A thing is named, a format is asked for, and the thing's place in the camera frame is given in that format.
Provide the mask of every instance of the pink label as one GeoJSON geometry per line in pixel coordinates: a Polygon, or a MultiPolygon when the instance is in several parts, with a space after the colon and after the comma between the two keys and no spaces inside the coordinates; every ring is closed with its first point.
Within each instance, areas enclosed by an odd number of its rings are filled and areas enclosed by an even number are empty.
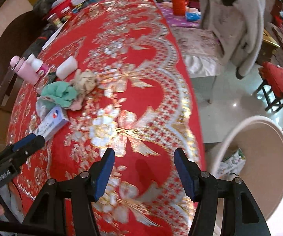
{"type": "Polygon", "coordinates": [[[40,66],[39,70],[38,70],[36,73],[37,73],[38,75],[40,75],[40,76],[43,76],[43,75],[45,75],[45,74],[48,72],[48,70],[49,70],[48,65],[45,64],[45,63],[43,63],[43,64],[40,66]]]}

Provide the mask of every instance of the green cloth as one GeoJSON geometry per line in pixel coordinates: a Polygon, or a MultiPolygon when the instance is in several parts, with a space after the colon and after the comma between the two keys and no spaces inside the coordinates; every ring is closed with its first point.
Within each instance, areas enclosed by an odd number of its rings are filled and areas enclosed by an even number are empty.
{"type": "Polygon", "coordinates": [[[56,81],[43,88],[41,97],[50,98],[55,104],[66,108],[71,106],[77,94],[75,88],[70,86],[68,82],[56,81]]]}

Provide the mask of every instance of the red tablecloth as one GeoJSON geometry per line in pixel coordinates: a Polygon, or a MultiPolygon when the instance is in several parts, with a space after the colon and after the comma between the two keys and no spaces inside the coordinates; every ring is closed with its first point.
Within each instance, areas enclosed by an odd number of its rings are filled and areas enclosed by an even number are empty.
{"type": "MultiPolygon", "coordinates": [[[[23,165],[15,184],[24,210],[49,178],[73,178],[111,146],[114,169],[104,196],[93,204],[102,235],[187,235],[194,206],[173,153],[183,148],[202,168],[204,154],[191,82],[160,10],[152,0],[104,0],[82,10],[39,57],[54,71],[71,55],[79,68],[97,73],[99,86],[23,165]]],[[[36,88],[43,84],[22,85],[9,143],[40,123],[36,88]]],[[[67,216],[73,234],[70,205],[67,216]]]]}

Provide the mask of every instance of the screw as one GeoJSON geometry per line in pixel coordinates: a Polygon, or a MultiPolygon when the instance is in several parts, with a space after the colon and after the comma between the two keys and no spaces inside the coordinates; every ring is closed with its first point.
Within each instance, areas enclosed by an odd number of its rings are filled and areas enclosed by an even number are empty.
{"type": "Polygon", "coordinates": [[[238,183],[238,184],[243,183],[243,180],[242,180],[240,177],[234,178],[234,181],[235,181],[236,183],[238,183]]]}
{"type": "Polygon", "coordinates": [[[88,176],[89,176],[89,172],[88,171],[81,172],[81,178],[86,178],[88,176]]]}
{"type": "Polygon", "coordinates": [[[55,183],[55,179],[54,178],[50,178],[48,180],[48,185],[53,185],[55,183]]]}
{"type": "Polygon", "coordinates": [[[207,171],[203,171],[201,172],[201,176],[207,178],[210,176],[210,174],[207,171]]]}

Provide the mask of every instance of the white cup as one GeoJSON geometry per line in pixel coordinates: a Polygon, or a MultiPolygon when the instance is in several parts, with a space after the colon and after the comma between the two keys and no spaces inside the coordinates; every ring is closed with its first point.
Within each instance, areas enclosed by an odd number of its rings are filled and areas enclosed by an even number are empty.
{"type": "Polygon", "coordinates": [[[69,76],[77,68],[78,68],[77,60],[73,56],[70,56],[62,64],[60,64],[60,66],[56,69],[56,76],[60,80],[64,80],[67,76],[69,76]]]}

